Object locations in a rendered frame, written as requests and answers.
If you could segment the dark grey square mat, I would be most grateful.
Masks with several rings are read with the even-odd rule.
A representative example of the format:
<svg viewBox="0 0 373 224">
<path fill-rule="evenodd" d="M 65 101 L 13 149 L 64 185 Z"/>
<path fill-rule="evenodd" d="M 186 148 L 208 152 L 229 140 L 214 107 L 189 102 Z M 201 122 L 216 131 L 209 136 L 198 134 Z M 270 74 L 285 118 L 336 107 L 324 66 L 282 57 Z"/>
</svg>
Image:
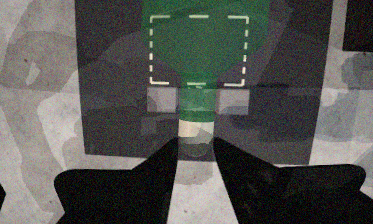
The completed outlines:
<svg viewBox="0 0 373 224">
<path fill-rule="evenodd" d="M 249 89 L 247 115 L 215 112 L 219 137 L 272 165 L 309 165 L 334 0 L 270 0 L 262 48 L 217 77 Z M 141 40 L 143 0 L 74 0 L 85 155 L 148 159 L 178 138 L 176 113 L 148 112 L 147 87 L 181 75 Z"/>
</svg>

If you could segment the green glass bottle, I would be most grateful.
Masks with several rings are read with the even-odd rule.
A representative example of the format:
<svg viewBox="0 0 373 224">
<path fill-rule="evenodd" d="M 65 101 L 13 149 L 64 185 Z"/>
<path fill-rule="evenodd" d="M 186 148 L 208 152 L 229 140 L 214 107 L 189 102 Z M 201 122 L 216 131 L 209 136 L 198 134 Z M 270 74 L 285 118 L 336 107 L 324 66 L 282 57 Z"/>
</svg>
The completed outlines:
<svg viewBox="0 0 373 224">
<path fill-rule="evenodd" d="M 181 75 L 178 142 L 206 154 L 213 142 L 217 77 L 263 47 L 270 0 L 143 0 L 141 40 Z"/>
</svg>

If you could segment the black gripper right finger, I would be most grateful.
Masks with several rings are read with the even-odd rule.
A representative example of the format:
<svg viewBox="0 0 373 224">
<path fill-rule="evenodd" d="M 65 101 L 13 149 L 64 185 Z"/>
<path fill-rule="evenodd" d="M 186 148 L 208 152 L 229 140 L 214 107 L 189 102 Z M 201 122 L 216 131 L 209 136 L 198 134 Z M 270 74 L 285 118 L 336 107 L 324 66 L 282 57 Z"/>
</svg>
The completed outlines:
<svg viewBox="0 0 373 224">
<path fill-rule="evenodd" d="M 219 137 L 213 149 L 238 224 L 283 224 L 298 191 L 360 190 L 366 179 L 353 164 L 278 167 Z"/>
</svg>

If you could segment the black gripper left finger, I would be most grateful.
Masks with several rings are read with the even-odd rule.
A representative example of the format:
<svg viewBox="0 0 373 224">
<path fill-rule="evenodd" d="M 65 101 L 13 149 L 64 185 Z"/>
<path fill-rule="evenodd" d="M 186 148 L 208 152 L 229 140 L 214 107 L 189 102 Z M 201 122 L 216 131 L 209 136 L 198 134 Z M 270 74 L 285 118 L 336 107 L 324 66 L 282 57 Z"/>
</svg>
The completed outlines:
<svg viewBox="0 0 373 224">
<path fill-rule="evenodd" d="M 133 169 L 68 169 L 55 176 L 54 187 L 65 212 L 70 207 L 133 209 L 139 224 L 167 224 L 177 163 L 174 137 Z"/>
</svg>

